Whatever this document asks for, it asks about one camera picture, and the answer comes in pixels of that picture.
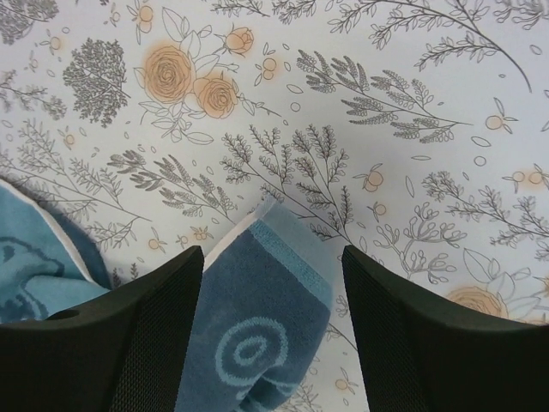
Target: fern sketch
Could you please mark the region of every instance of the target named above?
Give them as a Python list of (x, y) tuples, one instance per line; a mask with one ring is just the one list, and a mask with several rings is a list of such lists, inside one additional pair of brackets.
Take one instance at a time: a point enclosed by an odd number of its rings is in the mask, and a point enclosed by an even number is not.
[[(453, 140), (453, 128), (466, 124), (434, 115), (428, 107), (434, 96), (417, 79), (408, 82), (392, 70), (384, 70), (384, 76), (369, 77), (361, 64), (347, 56), (332, 58), (328, 63), (318, 52), (315, 57), (302, 50), (299, 54), (297, 66), (307, 73), (307, 84), (312, 90), (331, 94), (343, 88), (353, 92), (352, 100), (341, 101), (351, 109), (347, 114), (357, 118), (350, 120), (353, 124), (390, 124), (395, 128), (395, 137), (422, 143)], [(406, 116), (408, 121), (398, 121), (400, 116)]]
[[(69, 159), (69, 166), (56, 150), (42, 123), (27, 120), (19, 130), (21, 144), (13, 156), (0, 145), (0, 177), (25, 192), (40, 206), (80, 223), (95, 244), (106, 251), (129, 245), (136, 240), (133, 226), (149, 221), (122, 205), (124, 191), (118, 176), (108, 168), (95, 170), (87, 161)], [(100, 209), (110, 209), (123, 221), (101, 222), (94, 219)]]
[(490, 11), (490, 6), (485, 5), (484, 0), (474, 3), (468, 0), (437, 2), (437, 6), (440, 6), (440, 3), (447, 3), (451, 7), (450, 12), (436, 9), (435, 2), (431, 3), (426, 0), (360, 0), (354, 5), (342, 4), (340, 18), (331, 20), (329, 24), (333, 26), (332, 33), (349, 33), (359, 23), (362, 15), (373, 17), (378, 8), (386, 10), (383, 6), (389, 5), (392, 9), (387, 22), (381, 26), (371, 25), (373, 33), (370, 39), (379, 50), (390, 42), (398, 29), (400, 29), (399, 33), (421, 28), (430, 32), (435, 27), (464, 29), (460, 39), (443, 36), (437, 44), (427, 44), (427, 51), (419, 58), (415, 67), (423, 70), (427, 64), (438, 66), (449, 56), (458, 58), (465, 55), (470, 60), (480, 63), (484, 58), (502, 54), (521, 73), (529, 92), (532, 93), (530, 80), (519, 63), (481, 28), (480, 22)]
[(230, 213), (237, 209), (226, 191), (204, 174), (191, 177), (183, 164), (168, 155), (150, 165), (135, 150), (113, 154), (108, 166), (119, 174), (129, 174), (137, 189), (157, 191), (164, 198), (162, 203), (189, 217), (202, 217), (204, 210), (213, 210), (231, 223)]
[(536, 198), (520, 197), (513, 205), (518, 219), (512, 219), (513, 212), (503, 205), (501, 192), (489, 186), (478, 189), (480, 200), (475, 196), (466, 196), (462, 185), (457, 184), (448, 172), (431, 173), (423, 181), (427, 195), (442, 202), (452, 199), (455, 204), (448, 206), (448, 213), (458, 215), (467, 221), (479, 222), (481, 218), (502, 223), (505, 227), (499, 234), (490, 238), (491, 245), (506, 245), (516, 248), (519, 242), (530, 239), (537, 243), (535, 258), (549, 262), (549, 222), (536, 214)]
[(14, 85), (16, 76), (15, 70), (0, 74), (0, 101), (5, 112), (11, 112), (16, 104), (26, 112), (33, 112), (37, 106), (54, 120), (64, 117), (67, 106), (61, 99), (48, 95), (47, 88), (34, 85), (18, 88)]

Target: botanical print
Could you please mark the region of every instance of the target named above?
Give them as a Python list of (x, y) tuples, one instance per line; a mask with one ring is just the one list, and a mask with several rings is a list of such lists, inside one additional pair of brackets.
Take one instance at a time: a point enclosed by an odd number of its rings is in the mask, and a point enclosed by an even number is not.
[(87, 39), (79, 51), (72, 51), (73, 61), (64, 70), (63, 80), (74, 90), (75, 110), (81, 118), (90, 118), (90, 123), (101, 120), (106, 127), (128, 105), (130, 96), (122, 90), (126, 82), (123, 56), (117, 40)]
[(268, 17), (262, 12), (262, 3), (260, 0), (217, 0), (217, 2), (212, 3), (212, 10), (228, 17), (239, 17), (240, 13), (248, 15), (255, 13), (262, 17)]
[[(238, 185), (252, 178), (260, 179), (263, 195), (271, 195), (281, 202), (287, 198), (305, 211), (297, 214), (300, 219), (316, 221), (310, 223), (310, 228), (320, 239), (342, 237), (351, 242), (347, 233), (347, 225), (353, 221), (351, 195), (345, 185), (335, 185), (345, 176), (345, 161), (349, 156), (343, 148), (335, 150), (331, 126), (319, 130), (310, 125), (305, 132), (296, 130), (292, 144), (282, 145), (278, 129), (260, 133), (251, 125), (250, 134), (264, 153), (257, 157), (261, 169), (252, 163), (253, 151), (247, 140), (227, 133), (222, 140), (232, 158), (225, 156), (221, 161), (227, 171), (226, 181)], [(294, 183), (298, 173), (307, 180)], [(304, 195), (304, 202), (287, 192), (290, 185), (295, 185)]]
[(549, 6), (542, 0), (496, 0), (496, 3), (504, 7), (493, 12), (498, 23), (511, 21), (530, 30), (540, 21), (549, 21)]
[(517, 296), (519, 283), (531, 276), (530, 268), (508, 273), (502, 270), (496, 258), (488, 258), (468, 249), (463, 250), (463, 261), (471, 277), (482, 286), (453, 290), (446, 296), (447, 299), (488, 315), (526, 322), (524, 319), (532, 312), (545, 311), (540, 302), (547, 293), (546, 282), (540, 284), (541, 291), (529, 296)]
[(227, 36), (216, 34), (223, 43), (207, 52), (202, 42), (212, 33), (211, 26), (192, 30), (186, 17), (167, 8), (162, 10), (162, 20), (173, 45), (159, 46), (147, 57), (145, 67), (134, 69), (137, 82), (152, 99), (139, 103), (145, 109), (143, 117), (147, 113), (156, 117), (152, 125), (165, 130), (161, 137), (169, 136), (172, 142), (185, 138), (194, 144), (210, 144), (214, 139), (204, 131), (194, 131), (193, 122), (227, 118), (237, 106), (251, 116), (260, 111), (278, 115), (263, 102), (244, 97), (227, 73), (236, 73), (236, 64), (220, 63), (226, 52), (243, 56), (252, 47), (254, 36), (249, 28), (234, 28)]
[(54, 120), (65, 115), (67, 106), (61, 99), (49, 95), (47, 88), (34, 85), (18, 88), (15, 85), (16, 77), (15, 70), (0, 72), (0, 101), (5, 112), (11, 112), (15, 109), (14, 106), (27, 112), (33, 112), (35, 107), (39, 107)]
[(374, 240), (373, 244), (383, 249), (394, 251), (401, 261), (402, 269), (406, 273), (407, 279), (418, 273), (426, 273), (429, 282), (437, 285), (439, 282), (446, 283), (449, 278), (446, 273), (453, 273), (457, 268), (447, 264), (448, 253), (440, 252), (435, 257), (427, 257), (423, 249), (414, 250), (412, 246), (416, 243), (446, 244), (453, 248), (459, 248), (459, 242), (467, 237), (466, 233), (460, 230), (454, 230), (454, 223), (437, 223), (435, 219), (440, 212), (430, 208), (429, 202), (414, 208), (415, 216), (409, 221), (409, 226), (402, 230), (406, 240), (404, 247), (399, 246), (401, 231), (392, 228), (389, 224), (377, 226), (377, 232), (384, 238), (383, 241)]
[(379, 50), (390, 42), (398, 29), (401, 32), (407, 32), (417, 28), (425, 28), (427, 31), (435, 27), (460, 28), (462, 33), (464, 32), (462, 39), (452, 39), (448, 36), (442, 37), (435, 45), (427, 43), (427, 51), (415, 66), (423, 70), (427, 64), (438, 66), (449, 56), (458, 58), (462, 55), (480, 63), (486, 57), (501, 54), (516, 67), (526, 82), (528, 90), (532, 92), (530, 80), (522, 67), (482, 29), (480, 22), (490, 11), (490, 6), (485, 5), (484, 0), (475, 1), (471, 8), (468, 7), (468, 0), (449, 0), (446, 3), (450, 6), (450, 11), (435, 8), (434, 2), (431, 6), (431, 3), (426, 0), (361, 0), (353, 6), (348, 4), (340, 6), (341, 17), (329, 22), (333, 26), (332, 32), (349, 33), (359, 23), (362, 15), (374, 17), (377, 7), (380, 6), (381, 9), (384, 3), (393, 7), (387, 21), (382, 25), (371, 25), (373, 33), (370, 39)]
[[(454, 139), (452, 128), (463, 122), (440, 118), (425, 108), (434, 101), (425, 84), (417, 79), (410, 83), (391, 70), (384, 70), (385, 76), (366, 75), (365, 68), (351, 58), (332, 58), (329, 64), (318, 52), (315, 57), (299, 51), (297, 66), (309, 73), (307, 84), (312, 90), (331, 94), (337, 88), (344, 88), (354, 94), (353, 100), (341, 100), (351, 110), (347, 114), (362, 118), (349, 120), (353, 124), (390, 124), (393, 136), (402, 139), (417, 139), (422, 143), (448, 142)], [(371, 87), (384, 92), (372, 93)], [(398, 122), (400, 116), (409, 121)]]
[[(0, 0), (0, 178), (86, 230), (113, 287), (273, 196), (335, 258), (545, 324), (547, 4)], [(336, 279), (279, 411), (367, 410)]]
[(234, 223), (229, 213), (237, 208), (226, 191), (205, 174), (191, 177), (187, 169), (172, 155), (162, 161), (148, 161), (135, 150), (114, 154), (108, 166), (118, 174), (130, 174), (137, 189), (157, 191), (165, 206), (178, 209), (183, 216), (202, 217), (204, 210), (213, 210)]
[(5, 45), (27, 36), (34, 24), (47, 23), (59, 8), (55, 0), (0, 0), (0, 34)]
[[(326, 9), (332, 7), (330, 0), (326, 5)], [(310, 17), (317, 12), (317, 0), (277, 0), (273, 2), (273, 14), (278, 15), (280, 21), (284, 24), (290, 24), (293, 19), (298, 19), (301, 16)]]
[(494, 102), (496, 103), (496, 107), (498, 108), (499, 114), (492, 114), (491, 116), (486, 118), (486, 121), (485, 121), (486, 128), (489, 130), (504, 129), (507, 133), (512, 135), (513, 130), (511, 129), (509, 122), (516, 122), (517, 119), (512, 118), (511, 116), (505, 115), (504, 104), (501, 102), (500, 99), (498, 99), (497, 97), (494, 97)]
[(142, 34), (150, 33), (153, 29), (154, 10), (147, 5), (147, 1), (135, 0), (135, 7), (127, 6), (128, 11), (132, 15), (131, 20), (136, 23), (136, 40), (138, 45), (141, 44)]
[[(549, 180), (540, 173), (540, 181), (546, 182), (549, 189)], [(524, 240), (533, 240), (538, 246), (535, 258), (540, 261), (549, 261), (549, 223), (540, 215), (536, 214), (536, 197), (519, 197), (513, 205), (516, 210), (512, 213), (503, 205), (501, 192), (485, 186), (478, 189), (479, 198), (464, 194), (464, 187), (457, 184), (448, 172), (431, 173), (423, 181), (427, 194), (437, 202), (445, 198), (455, 201), (454, 205), (448, 206), (448, 212), (458, 215), (467, 221), (480, 222), (486, 217), (491, 221), (500, 222), (504, 230), (499, 230), (497, 236), (490, 237), (491, 245), (504, 245), (516, 248), (518, 243)]]
[[(148, 219), (130, 212), (121, 204), (124, 189), (118, 176), (103, 167), (99, 171), (78, 158), (65, 159), (57, 151), (57, 140), (42, 123), (26, 120), (19, 129), (17, 154), (0, 145), (0, 175), (26, 192), (46, 209), (61, 212), (81, 223), (103, 251), (130, 245), (136, 240), (133, 226)], [(102, 209), (115, 209), (122, 221), (95, 220)]]

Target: blue cloth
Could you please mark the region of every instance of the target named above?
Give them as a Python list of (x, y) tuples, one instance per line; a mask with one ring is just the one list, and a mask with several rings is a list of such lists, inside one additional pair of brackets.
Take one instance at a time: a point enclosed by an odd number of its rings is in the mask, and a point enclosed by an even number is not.
[(233, 230), (206, 259), (176, 412), (275, 409), (329, 321), (337, 260), (308, 227), (270, 200)]
[(96, 281), (107, 279), (80, 229), (0, 179), (0, 324), (45, 319), (96, 298), (108, 291)]

